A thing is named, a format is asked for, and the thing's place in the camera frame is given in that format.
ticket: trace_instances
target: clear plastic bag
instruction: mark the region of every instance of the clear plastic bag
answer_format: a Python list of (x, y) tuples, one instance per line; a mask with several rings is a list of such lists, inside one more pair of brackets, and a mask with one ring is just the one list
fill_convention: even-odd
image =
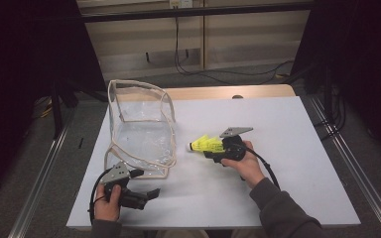
[(165, 178), (176, 163), (175, 110), (169, 94), (155, 85), (111, 80), (108, 86), (111, 144), (107, 169), (123, 161), (145, 173), (139, 178)]

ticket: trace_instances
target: metal frame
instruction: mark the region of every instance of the metal frame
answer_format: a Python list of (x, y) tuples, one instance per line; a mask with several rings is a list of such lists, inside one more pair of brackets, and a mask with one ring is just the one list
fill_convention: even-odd
[(52, 142), (51, 149), (49, 150), (45, 162), (43, 163), (42, 169), (36, 178), (36, 182), (34, 183), (26, 202), (21, 209), (21, 212), (18, 214), (17, 220), (15, 221), (8, 238), (22, 238), (26, 235), (36, 208), (39, 205), (40, 197), (42, 196), (45, 185), (48, 182), (49, 176), (52, 172), (54, 163), (58, 158), (58, 153), (64, 143), (67, 128), (73, 120), (74, 112), (74, 108), (68, 111), (68, 114), (66, 115), (66, 123), (64, 124), (58, 138)]
[(158, 18), (196, 17), (212, 15), (230, 15), (245, 13), (267, 13), (267, 12), (289, 12), (306, 11), (314, 8), (334, 7), (338, 2), (318, 3), (318, 2), (298, 2), (298, 3), (278, 3), (263, 5), (247, 5), (232, 7), (202, 7), (183, 9), (163, 9), (154, 11), (112, 13), (112, 14), (83, 14), (82, 16), (65, 16), (35, 19), (36, 24), (74, 24), (74, 23), (95, 23), (111, 21), (129, 21)]
[[(324, 114), (323, 105), (320, 100), (316, 98), (312, 98), (312, 106), (317, 112), (317, 116), (320, 120), (325, 121), (326, 115)], [(325, 129), (327, 133), (332, 133), (331, 139), (347, 164), (351, 174), (354, 176), (354, 179), (357, 181), (358, 186), (375, 212), (377, 218), (381, 223), (381, 196), (370, 182), (364, 170), (358, 164), (351, 150), (348, 148), (342, 136), (339, 132), (333, 133), (336, 131), (336, 127), (333, 124), (325, 124)]]

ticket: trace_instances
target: yellow shuttlecock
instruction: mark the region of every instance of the yellow shuttlecock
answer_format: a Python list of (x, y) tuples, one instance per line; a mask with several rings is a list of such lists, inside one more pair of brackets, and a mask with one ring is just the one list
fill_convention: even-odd
[(196, 141), (187, 144), (188, 151), (209, 151), (209, 152), (224, 152), (222, 142), (213, 137), (209, 138), (207, 135), (199, 137)]

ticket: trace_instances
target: person's right hand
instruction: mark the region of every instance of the person's right hand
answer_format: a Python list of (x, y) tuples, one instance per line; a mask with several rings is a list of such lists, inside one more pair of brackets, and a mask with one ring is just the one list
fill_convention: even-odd
[(120, 185), (114, 185), (110, 195), (110, 201), (104, 196), (104, 185), (99, 184), (95, 198), (95, 219), (116, 221), (119, 218), (119, 198), (121, 193)]
[[(243, 141), (247, 148), (253, 150), (250, 141)], [(227, 167), (236, 169), (240, 175), (246, 180), (250, 188), (253, 188), (259, 181), (265, 178), (259, 167), (258, 159), (252, 153), (246, 151), (244, 158), (241, 161), (233, 161), (229, 159), (222, 159), (221, 163)]]

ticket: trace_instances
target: table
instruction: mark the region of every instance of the table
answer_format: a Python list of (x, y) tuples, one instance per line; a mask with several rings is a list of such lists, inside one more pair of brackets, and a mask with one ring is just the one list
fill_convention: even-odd
[[(159, 198), (149, 201), (143, 211), (123, 208), (124, 227), (229, 229), (260, 226), (258, 208), (247, 195), (250, 190), (236, 171), (214, 164), (201, 155), (185, 152), (185, 144), (192, 138), (204, 133), (219, 135), (228, 126), (254, 127), (253, 133), (244, 134), (243, 139), (252, 141), (255, 151), (262, 152), (259, 154), (271, 164), (282, 189), (288, 191), (308, 214), (325, 226), (360, 223), (300, 98), (290, 86), (171, 88), (167, 91), (174, 100), (177, 116), (178, 162), (166, 179), (130, 182), (132, 190), (160, 187), (162, 192)], [(218, 99), (236, 94), (245, 99)], [(199, 125), (189, 126), (190, 122), (199, 122)], [(70, 228), (90, 228), (86, 209), (91, 188), (103, 169), (101, 156), (109, 144), (108, 128), (106, 114), (67, 222)]]

